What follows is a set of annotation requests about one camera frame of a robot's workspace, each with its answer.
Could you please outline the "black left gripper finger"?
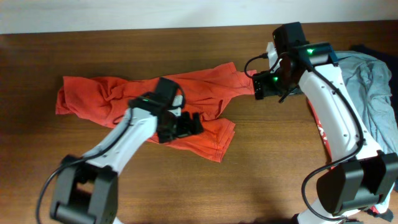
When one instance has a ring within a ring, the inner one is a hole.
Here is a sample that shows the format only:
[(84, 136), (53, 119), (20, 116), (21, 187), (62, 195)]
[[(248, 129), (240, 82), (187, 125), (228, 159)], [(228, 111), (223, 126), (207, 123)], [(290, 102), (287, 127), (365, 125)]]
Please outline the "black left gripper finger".
[(192, 121), (189, 112), (183, 112), (181, 115), (181, 135), (192, 135)]
[(193, 134), (201, 134), (204, 132), (199, 113), (193, 113)]

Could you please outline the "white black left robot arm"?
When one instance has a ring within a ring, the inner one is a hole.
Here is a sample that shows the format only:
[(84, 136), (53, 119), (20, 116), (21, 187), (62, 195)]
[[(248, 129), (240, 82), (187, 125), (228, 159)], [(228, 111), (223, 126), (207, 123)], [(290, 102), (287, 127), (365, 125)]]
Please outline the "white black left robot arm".
[(182, 87), (160, 78), (153, 92), (130, 100), (122, 120), (81, 157), (67, 155), (56, 180), (51, 219), (60, 223), (120, 223), (118, 180), (124, 167), (153, 135), (168, 143), (203, 132), (198, 113), (183, 112)]

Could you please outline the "red printed t-shirt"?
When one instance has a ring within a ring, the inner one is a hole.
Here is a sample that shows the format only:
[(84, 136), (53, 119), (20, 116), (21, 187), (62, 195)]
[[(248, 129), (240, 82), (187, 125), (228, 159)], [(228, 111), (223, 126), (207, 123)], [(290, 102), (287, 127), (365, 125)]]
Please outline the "red printed t-shirt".
[(320, 138), (321, 138), (322, 143), (323, 143), (323, 147), (325, 149), (325, 154), (326, 154), (326, 157), (327, 157), (326, 164), (329, 164), (329, 163), (332, 162), (332, 158), (331, 158), (330, 144), (328, 142), (328, 138), (326, 136), (326, 132), (323, 129), (323, 126), (322, 126), (321, 121), (320, 121), (320, 119), (319, 119), (319, 117), (317, 115), (317, 112), (315, 111), (315, 108), (313, 107), (313, 105), (312, 105), (312, 103), (310, 102), (309, 99), (307, 99), (307, 103), (308, 103), (308, 105), (309, 105), (309, 107), (311, 109), (313, 118), (315, 120), (317, 129), (318, 129), (318, 132), (320, 134)]

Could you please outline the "orange red t-shirt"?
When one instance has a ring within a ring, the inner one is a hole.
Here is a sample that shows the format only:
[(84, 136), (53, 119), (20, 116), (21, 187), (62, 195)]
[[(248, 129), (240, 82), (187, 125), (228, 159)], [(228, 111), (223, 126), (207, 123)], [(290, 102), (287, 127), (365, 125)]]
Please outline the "orange red t-shirt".
[[(198, 113), (204, 132), (174, 140), (168, 146), (186, 150), (205, 159), (221, 162), (235, 134), (235, 124), (221, 118), (228, 103), (236, 96), (252, 95), (254, 88), (234, 63), (215, 68), (168, 75), (185, 92), (184, 111)], [(107, 128), (127, 109), (129, 100), (153, 91), (158, 78), (125, 80), (118, 77), (68, 77), (57, 93), (55, 112), (58, 115), (75, 114)]]

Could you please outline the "dark navy garment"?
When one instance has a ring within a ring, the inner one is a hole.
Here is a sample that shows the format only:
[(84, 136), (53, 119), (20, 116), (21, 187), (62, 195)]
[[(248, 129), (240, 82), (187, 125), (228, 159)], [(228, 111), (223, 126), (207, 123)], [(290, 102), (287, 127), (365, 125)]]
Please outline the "dark navy garment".
[(364, 45), (352, 45), (350, 47), (350, 50), (370, 55), (386, 63), (387, 67), (392, 73), (392, 78), (389, 82), (389, 86), (391, 88), (391, 93), (392, 93), (391, 103), (394, 112), (397, 114), (397, 56), (378, 52)]

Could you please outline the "grey t-shirt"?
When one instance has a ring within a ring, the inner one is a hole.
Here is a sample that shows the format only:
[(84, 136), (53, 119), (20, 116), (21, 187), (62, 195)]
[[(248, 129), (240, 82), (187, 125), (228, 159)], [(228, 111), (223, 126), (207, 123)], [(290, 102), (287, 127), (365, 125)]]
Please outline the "grey t-shirt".
[(366, 129), (388, 153), (397, 153), (397, 122), (391, 106), (391, 71), (385, 62), (359, 52), (338, 51), (343, 81)]

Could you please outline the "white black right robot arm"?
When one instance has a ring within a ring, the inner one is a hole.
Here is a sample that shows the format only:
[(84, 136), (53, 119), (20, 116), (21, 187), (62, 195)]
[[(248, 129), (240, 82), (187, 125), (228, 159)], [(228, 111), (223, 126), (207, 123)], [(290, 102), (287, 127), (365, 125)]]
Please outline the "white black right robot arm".
[(254, 96), (281, 100), (305, 94), (325, 131), (331, 162), (315, 169), (317, 199), (292, 223), (354, 223), (366, 212), (391, 220), (387, 197), (397, 179), (397, 155), (386, 153), (362, 122), (343, 82), (338, 57), (327, 43), (311, 44), (299, 22), (283, 24), (262, 57), (270, 68), (251, 76)]

